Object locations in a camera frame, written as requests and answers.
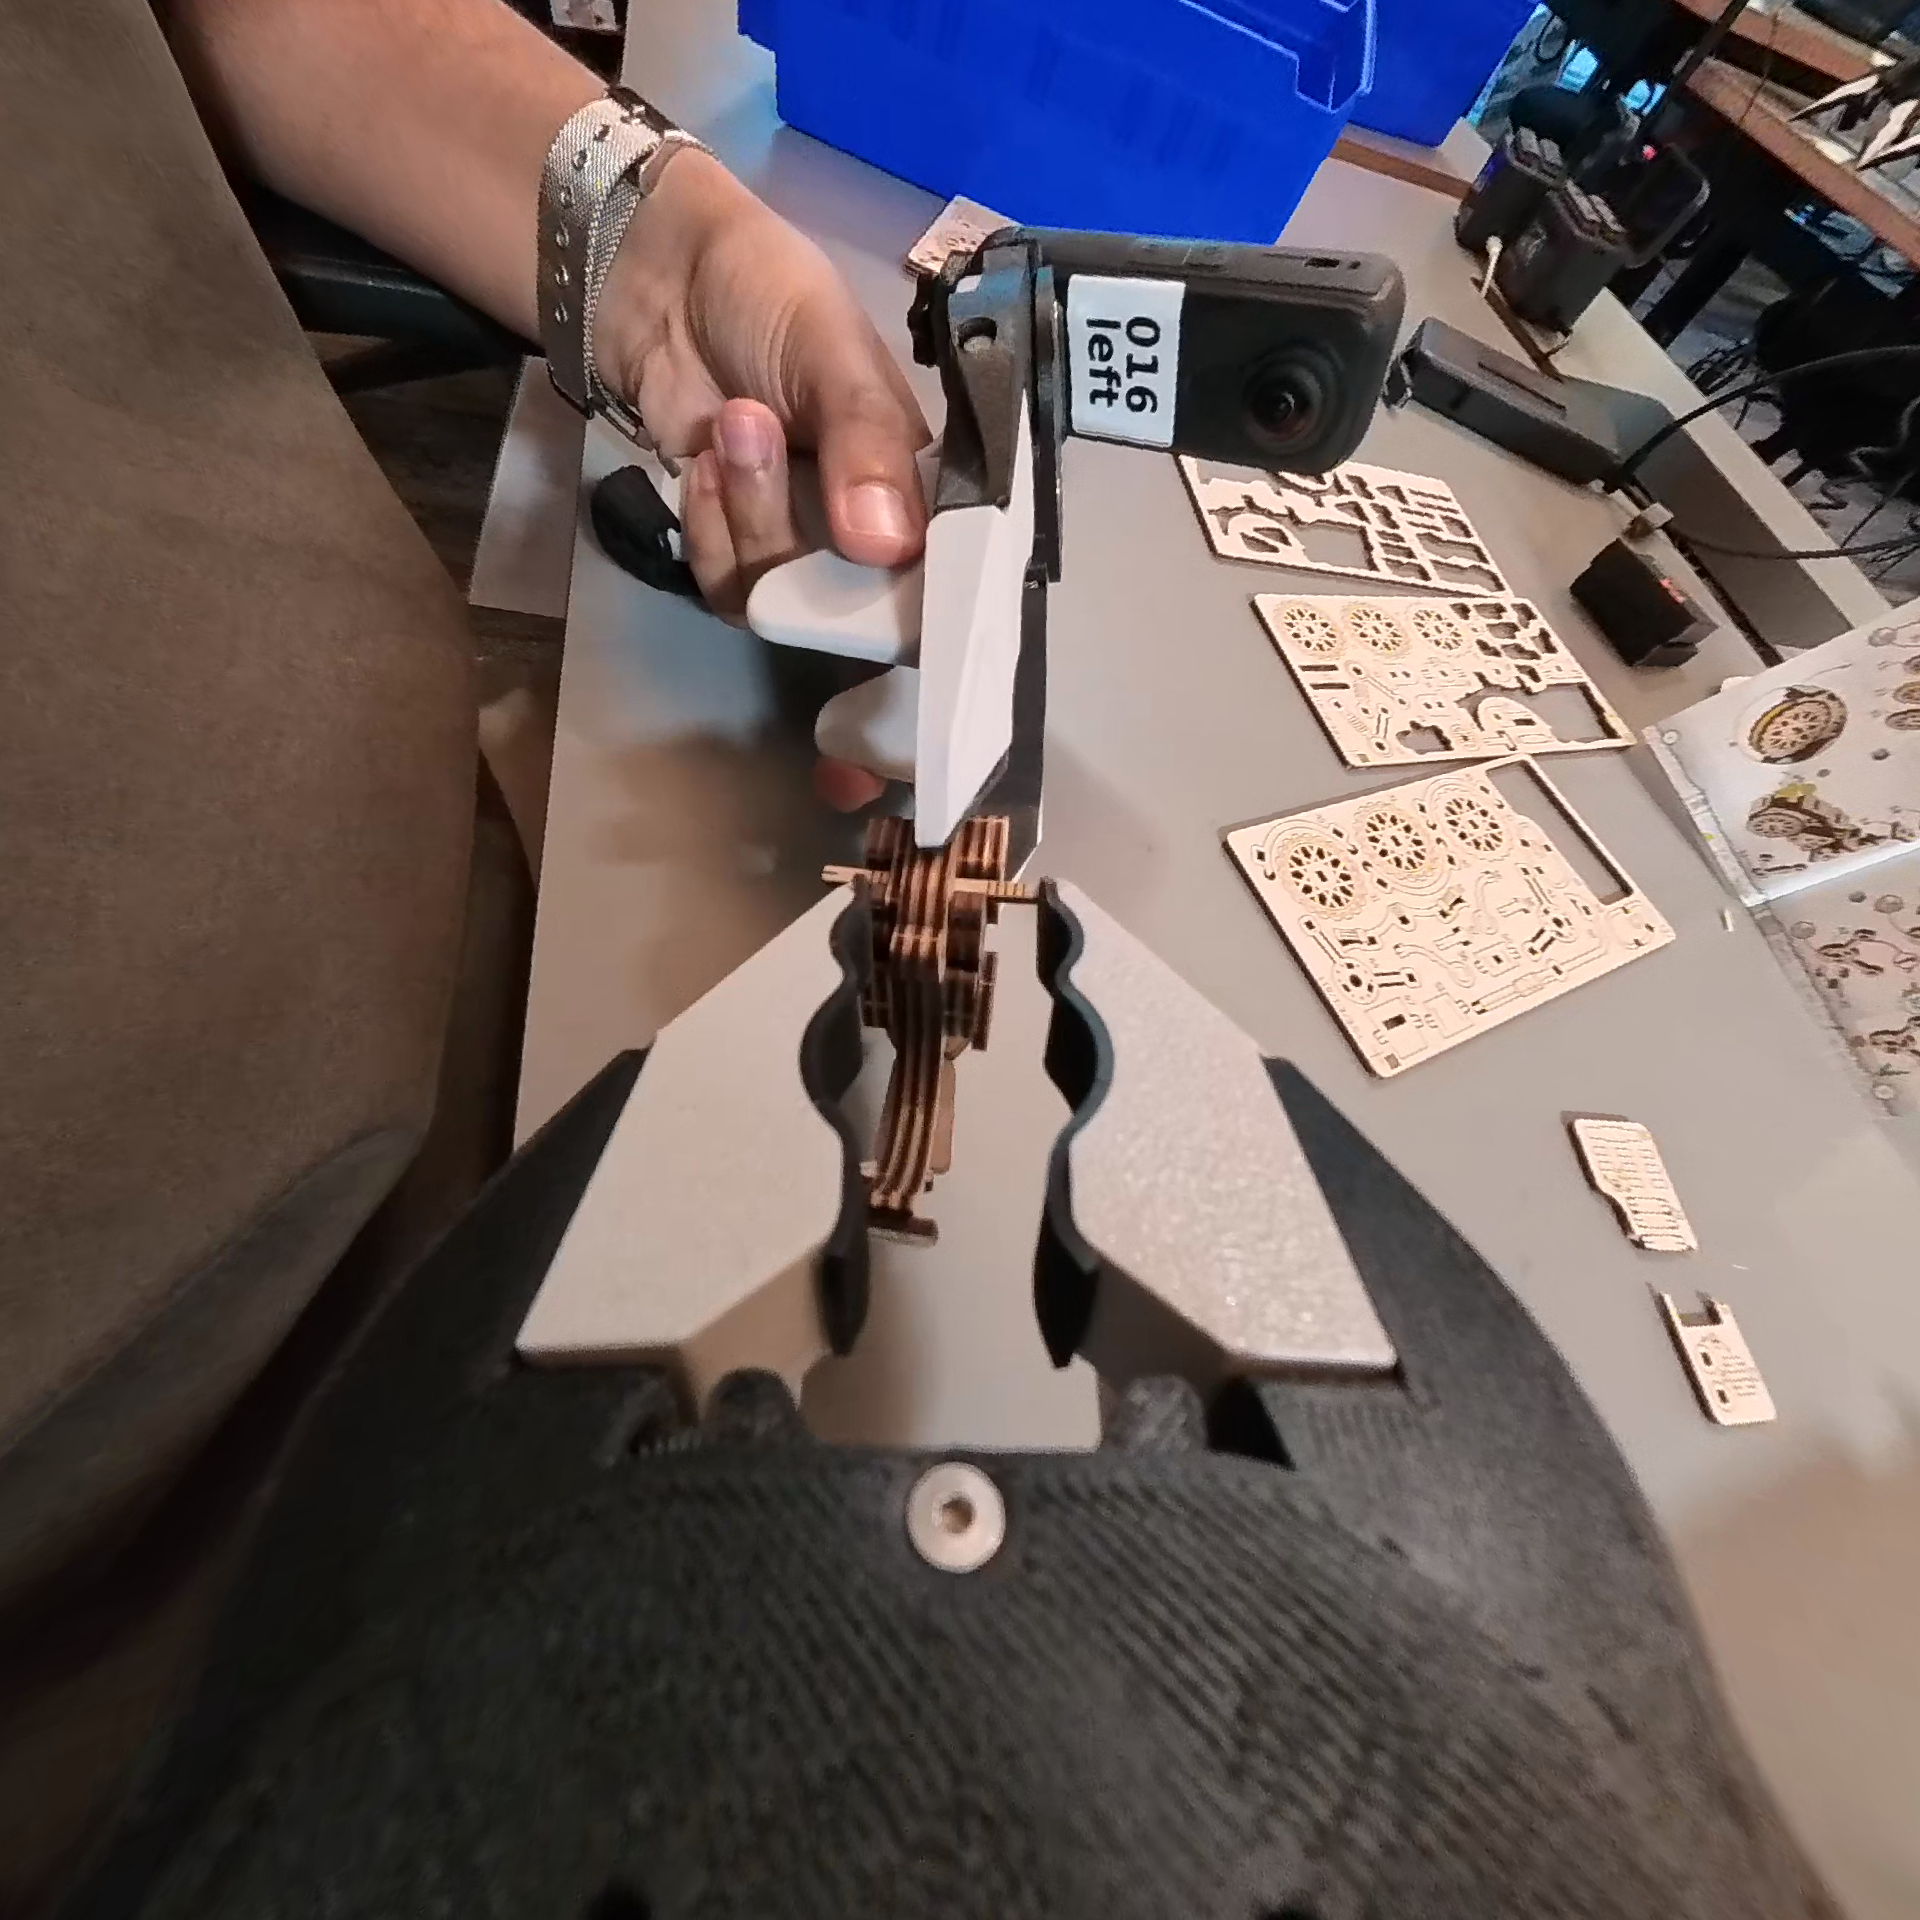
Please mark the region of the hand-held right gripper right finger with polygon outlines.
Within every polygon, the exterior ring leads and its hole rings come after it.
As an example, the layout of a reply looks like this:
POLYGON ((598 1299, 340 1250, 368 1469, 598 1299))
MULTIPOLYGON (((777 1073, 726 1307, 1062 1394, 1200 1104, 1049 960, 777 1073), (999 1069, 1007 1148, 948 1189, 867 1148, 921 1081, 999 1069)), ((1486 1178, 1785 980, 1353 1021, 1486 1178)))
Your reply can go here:
POLYGON ((1260 1044, 1081 886, 1044 880, 1032 1299, 1096 1374, 1391 1374, 1397 1349, 1260 1044))

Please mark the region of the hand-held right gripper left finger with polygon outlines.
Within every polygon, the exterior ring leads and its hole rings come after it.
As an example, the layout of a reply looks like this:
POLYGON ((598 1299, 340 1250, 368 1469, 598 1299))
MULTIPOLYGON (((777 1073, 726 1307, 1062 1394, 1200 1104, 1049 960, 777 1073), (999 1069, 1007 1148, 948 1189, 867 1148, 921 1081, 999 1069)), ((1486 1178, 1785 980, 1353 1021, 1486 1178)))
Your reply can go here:
POLYGON ((846 980, 830 938, 852 900, 831 889, 655 1036, 518 1325, 521 1360, 801 1387, 828 1356, 817 1259, 846 1160, 799 1054, 846 980))

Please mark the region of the brown wooden model assembly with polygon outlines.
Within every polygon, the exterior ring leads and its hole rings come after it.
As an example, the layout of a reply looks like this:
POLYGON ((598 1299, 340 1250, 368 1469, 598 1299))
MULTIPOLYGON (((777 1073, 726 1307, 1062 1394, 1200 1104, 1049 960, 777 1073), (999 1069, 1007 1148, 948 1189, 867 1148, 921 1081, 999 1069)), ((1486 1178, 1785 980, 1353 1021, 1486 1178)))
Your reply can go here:
POLYGON ((921 1197, 953 1163, 956 1068, 989 1044, 991 928, 1004 906, 1037 900, 1020 880, 1020 825, 1022 816, 971 814, 939 849, 926 849, 911 820, 878 816, 857 862, 823 872, 871 914, 860 1018, 886 1038, 893 1061, 861 1178, 871 1233, 889 1241, 939 1238, 921 1197))

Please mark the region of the person's left hand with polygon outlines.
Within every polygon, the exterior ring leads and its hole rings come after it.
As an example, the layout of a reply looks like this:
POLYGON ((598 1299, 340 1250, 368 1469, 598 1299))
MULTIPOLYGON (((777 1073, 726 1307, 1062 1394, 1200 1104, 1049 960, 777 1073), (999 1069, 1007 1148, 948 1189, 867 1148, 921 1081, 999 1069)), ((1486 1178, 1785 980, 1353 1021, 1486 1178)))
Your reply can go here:
POLYGON ((742 629, 759 578, 821 540, 797 518, 793 453, 846 561, 921 555, 931 432, 900 365, 824 251, 707 152, 671 152, 635 206, 592 365, 678 465, 683 561, 725 622, 742 629))

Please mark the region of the stack of wooden sheets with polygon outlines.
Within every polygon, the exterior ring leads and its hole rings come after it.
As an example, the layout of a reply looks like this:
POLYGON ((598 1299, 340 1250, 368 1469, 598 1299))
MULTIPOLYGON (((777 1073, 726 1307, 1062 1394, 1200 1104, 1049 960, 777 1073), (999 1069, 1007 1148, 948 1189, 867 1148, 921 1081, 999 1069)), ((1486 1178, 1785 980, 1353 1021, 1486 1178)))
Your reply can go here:
POLYGON ((995 208, 965 196, 948 200, 903 257, 903 268, 915 281, 939 277, 956 257, 976 253, 1007 226, 1012 224, 995 208))

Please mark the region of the wooden puzzle sheet small gears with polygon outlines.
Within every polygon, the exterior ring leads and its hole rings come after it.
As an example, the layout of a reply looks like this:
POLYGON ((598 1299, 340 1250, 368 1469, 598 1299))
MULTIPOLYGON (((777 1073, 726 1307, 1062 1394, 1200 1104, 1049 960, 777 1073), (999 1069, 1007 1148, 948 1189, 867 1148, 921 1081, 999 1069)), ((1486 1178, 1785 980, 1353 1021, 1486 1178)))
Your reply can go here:
POLYGON ((1260 592, 1255 614, 1353 770, 1603 755, 1633 742, 1525 598, 1260 592))

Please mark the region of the wooden puzzle sheet mostly emptied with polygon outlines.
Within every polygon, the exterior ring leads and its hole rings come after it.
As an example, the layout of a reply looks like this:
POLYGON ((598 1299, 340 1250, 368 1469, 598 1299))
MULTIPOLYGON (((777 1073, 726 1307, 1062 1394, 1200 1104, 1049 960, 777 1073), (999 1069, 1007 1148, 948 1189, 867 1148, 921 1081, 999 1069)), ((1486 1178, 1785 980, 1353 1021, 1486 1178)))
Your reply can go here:
POLYGON ((1321 476, 1175 460, 1217 561, 1421 592, 1503 595, 1507 578, 1453 490, 1413 470, 1321 476))

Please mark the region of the small engraved wooden piece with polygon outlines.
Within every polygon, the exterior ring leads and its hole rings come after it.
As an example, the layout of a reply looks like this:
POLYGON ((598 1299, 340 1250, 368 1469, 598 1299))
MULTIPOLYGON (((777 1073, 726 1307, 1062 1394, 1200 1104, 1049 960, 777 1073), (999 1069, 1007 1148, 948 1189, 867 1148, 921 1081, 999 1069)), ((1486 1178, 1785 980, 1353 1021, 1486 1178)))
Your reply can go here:
POLYGON ((1631 1245, 1667 1258, 1697 1250, 1661 1148, 1644 1123, 1611 1113, 1565 1113, 1563 1125, 1589 1187, 1631 1245))

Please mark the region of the silver mesh wristwatch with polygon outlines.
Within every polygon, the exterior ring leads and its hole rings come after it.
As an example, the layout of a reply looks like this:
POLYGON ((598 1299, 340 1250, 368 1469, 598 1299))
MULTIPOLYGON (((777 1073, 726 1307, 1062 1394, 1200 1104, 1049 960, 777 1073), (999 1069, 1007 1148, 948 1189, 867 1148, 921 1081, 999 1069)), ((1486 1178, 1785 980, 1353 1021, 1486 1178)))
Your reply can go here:
POLYGON ((707 145, 612 85, 555 133, 536 211, 536 320, 552 389, 582 419, 604 419, 632 446, 657 453, 635 404, 597 364, 593 330, 615 259, 641 202, 680 153, 707 145))

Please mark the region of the small notched wooden piece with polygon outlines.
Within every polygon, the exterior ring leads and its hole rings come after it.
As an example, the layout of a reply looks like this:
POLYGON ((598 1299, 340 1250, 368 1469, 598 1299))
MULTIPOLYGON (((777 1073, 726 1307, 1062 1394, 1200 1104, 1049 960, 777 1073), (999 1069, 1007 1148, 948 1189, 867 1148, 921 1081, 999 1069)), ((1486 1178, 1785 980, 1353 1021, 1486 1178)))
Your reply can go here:
POLYGON ((1773 1424, 1777 1410, 1734 1309, 1710 1294, 1691 1304, 1654 1290, 1653 1301, 1701 1414, 1719 1429, 1773 1424))

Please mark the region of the black power adapter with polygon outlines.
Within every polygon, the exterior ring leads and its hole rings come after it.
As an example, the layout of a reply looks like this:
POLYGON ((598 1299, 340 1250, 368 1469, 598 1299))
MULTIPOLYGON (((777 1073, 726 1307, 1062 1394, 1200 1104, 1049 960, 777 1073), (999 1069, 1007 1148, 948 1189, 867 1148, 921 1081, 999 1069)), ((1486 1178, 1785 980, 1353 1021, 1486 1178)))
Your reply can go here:
POLYGON ((1661 401, 1543 373, 1438 317, 1408 336, 1382 402, 1414 402, 1574 486, 1611 485, 1673 422, 1661 401))

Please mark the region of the black battery charger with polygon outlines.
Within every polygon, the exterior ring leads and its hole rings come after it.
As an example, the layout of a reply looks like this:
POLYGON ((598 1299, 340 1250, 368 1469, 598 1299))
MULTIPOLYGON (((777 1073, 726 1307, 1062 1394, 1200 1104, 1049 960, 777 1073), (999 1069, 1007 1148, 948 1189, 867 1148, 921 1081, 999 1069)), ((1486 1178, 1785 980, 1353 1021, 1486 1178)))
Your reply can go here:
POLYGON ((1459 206, 1453 241, 1480 262, 1483 301, 1563 339, 1617 275, 1657 262, 1710 196, 1689 156, 1640 134, 1572 161, 1550 134, 1511 126, 1459 206))

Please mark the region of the person's brown shirt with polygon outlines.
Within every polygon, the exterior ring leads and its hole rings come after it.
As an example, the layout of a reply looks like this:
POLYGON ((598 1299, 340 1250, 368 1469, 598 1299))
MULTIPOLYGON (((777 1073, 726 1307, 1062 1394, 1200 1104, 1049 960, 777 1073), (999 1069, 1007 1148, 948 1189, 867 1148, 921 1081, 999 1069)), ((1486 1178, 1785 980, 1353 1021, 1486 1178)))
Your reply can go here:
POLYGON ((457 585, 243 181, 462 134, 523 4, 5 4, 5 1916, 97 1849, 265 1483, 507 1155, 534 886, 457 585))

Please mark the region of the illustrated instruction booklet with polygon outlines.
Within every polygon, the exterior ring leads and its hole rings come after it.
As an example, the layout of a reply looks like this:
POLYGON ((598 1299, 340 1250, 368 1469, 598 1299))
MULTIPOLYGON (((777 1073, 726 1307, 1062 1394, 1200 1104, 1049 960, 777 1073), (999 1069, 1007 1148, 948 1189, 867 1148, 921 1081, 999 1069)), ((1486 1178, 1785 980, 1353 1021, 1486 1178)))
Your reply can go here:
POLYGON ((1917 603, 1644 734, 1875 1112, 1917 1099, 1917 603))

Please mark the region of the brown wooden table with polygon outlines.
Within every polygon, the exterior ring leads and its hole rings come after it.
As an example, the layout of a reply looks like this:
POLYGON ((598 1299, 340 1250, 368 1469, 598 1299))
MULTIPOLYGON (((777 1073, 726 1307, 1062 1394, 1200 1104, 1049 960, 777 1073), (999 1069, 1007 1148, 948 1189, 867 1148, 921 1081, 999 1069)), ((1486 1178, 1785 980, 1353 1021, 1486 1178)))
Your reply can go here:
POLYGON ((1681 100, 1719 117, 1745 147, 1860 224, 1916 226, 1913 156, 1864 172, 1857 156, 1872 126, 1836 133, 1831 117, 1795 117, 1812 98, 1891 65, 1893 56, 1836 32, 1796 4, 1744 4, 1684 82, 1681 100))

